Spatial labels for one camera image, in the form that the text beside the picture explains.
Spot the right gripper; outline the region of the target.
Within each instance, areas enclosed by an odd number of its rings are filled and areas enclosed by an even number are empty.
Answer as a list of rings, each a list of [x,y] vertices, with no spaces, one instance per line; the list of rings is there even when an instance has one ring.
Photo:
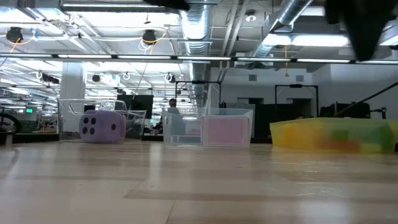
[[[391,0],[326,0],[328,24],[340,22],[340,8],[356,58],[371,60],[391,16]]]

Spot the long dark green brick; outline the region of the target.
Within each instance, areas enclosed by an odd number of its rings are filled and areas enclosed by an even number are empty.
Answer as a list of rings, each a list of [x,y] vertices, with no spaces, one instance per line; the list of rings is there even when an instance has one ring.
[[[349,131],[347,129],[332,129],[330,131],[330,139],[345,141],[349,138]]]

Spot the red toy brick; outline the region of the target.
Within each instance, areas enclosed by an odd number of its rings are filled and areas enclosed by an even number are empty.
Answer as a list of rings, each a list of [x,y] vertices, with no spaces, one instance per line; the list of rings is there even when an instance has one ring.
[[[317,142],[317,147],[327,151],[336,152],[357,152],[360,150],[360,144],[357,141],[327,139]]]

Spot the purple plush die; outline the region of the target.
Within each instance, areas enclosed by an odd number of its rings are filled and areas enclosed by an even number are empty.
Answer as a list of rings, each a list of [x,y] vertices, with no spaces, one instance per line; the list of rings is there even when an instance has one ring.
[[[79,122],[79,135],[84,142],[117,143],[125,139],[126,117],[116,111],[88,110]]]

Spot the playing card deck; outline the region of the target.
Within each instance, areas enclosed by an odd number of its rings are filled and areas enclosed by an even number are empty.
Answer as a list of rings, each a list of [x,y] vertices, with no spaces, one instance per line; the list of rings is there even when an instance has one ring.
[[[203,116],[201,142],[211,147],[248,147],[251,133],[249,122],[247,116]]]

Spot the long light strip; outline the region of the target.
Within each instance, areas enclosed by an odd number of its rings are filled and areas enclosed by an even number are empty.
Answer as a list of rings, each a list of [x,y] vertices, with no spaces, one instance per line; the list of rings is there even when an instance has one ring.
[[[332,63],[357,65],[398,65],[398,60],[347,60],[319,58],[258,58],[258,57],[215,57],[215,56],[177,56],[177,55],[96,55],[96,54],[27,54],[0,53],[0,58],[21,58],[24,60],[76,60],[81,62],[277,62],[277,63]]]

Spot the black monitor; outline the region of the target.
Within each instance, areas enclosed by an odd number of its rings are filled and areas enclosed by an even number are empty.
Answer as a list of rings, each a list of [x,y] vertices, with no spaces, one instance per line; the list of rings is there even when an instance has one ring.
[[[146,119],[152,118],[153,95],[118,95],[117,100],[125,102],[129,111],[146,110]]]

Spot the yellow plastic bin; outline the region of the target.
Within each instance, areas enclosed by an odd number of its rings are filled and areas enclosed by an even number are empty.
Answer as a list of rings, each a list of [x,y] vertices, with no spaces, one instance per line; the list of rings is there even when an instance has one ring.
[[[270,124],[273,145],[322,152],[336,152],[317,147],[330,139],[332,129],[347,129],[348,140],[359,142],[359,151],[347,153],[393,154],[398,142],[396,119],[305,118]]]

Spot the small clear plastic bin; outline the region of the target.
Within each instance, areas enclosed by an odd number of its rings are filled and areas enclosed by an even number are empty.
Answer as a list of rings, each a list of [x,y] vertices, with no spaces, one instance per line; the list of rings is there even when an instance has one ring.
[[[194,108],[189,111],[179,110],[180,115],[186,123],[185,135],[173,135],[171,131],[171,118],[167,111],[162,110],[162,127],[164,143],[168,145],[199,145],[204,146],[201,142],[201,118],[208,115],[220,116],[247,116],[250,119],[252,133],[252,118],[254,111],[252,109],[240,108]]]

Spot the large clear plastic bin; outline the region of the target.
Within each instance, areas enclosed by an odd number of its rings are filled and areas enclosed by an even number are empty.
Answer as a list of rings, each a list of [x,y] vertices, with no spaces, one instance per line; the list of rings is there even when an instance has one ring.
[[[61,141],[84,142],[80,138],[78,128],[81,116],[88,110],[116,111],[123,114],[127,121],[125,139],[141,139],[144,134],[146,110],[129,111],[125,102],[120,100],[59,99],[58,133]],[[124,140],[108,144],[119,144],[122,142]]]

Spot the black aluminium rig frame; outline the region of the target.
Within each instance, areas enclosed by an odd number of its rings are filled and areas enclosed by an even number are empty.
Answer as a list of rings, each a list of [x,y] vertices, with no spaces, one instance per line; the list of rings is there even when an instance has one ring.
[[[377,96],[383,94],[384,92],[393,89],[393,88],[396,87],[396,86],[398,86],[398,82],[395,82],[395,83],[393,83],[393,84],[387,86],[386,88],[384,88],[384,89],[382,89],[382,90],[376,92],[375,94],[373,94],[373,95],[371,95],[371,96],[368,96],[368,97],[366,97],[366,98],[364,98],[364,99],[362,99],[362,100],[360,100],[360,101],[358,101],[358,102],[355,102],[355,103],[349,105],[348,107],[342,109],[341,111],[336,112],[333,116],[334,116],[334,117],[339,117],[341,114],[345,113],[346,111],[351,110],[352,108],[354,108],[354,107],[357,106],[358,104],[361,104],[361,103],[364,103],[365,101],[368,101],[368,100],[370,100],[370,99],[373,99],[373,98],[375,98],[375,97],[377,97]]]

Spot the black workstation frame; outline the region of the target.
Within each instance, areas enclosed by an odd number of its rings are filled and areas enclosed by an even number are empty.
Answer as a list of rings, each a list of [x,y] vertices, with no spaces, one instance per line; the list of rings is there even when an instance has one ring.
[[[194,108],[220,108],[222,83],[206,80],[176,81],[174,98],[187,98]]]
[[[318,85],[302,85],[302,84],[289,84],[289,85],[274,85],[274,111],[277,119],[278,117],[278,87],[288,87],[288,88],[314,88],[315,89],[315,99],[316,99],[316,115],[318,117],[320,114],[319,109],[319,87]]]

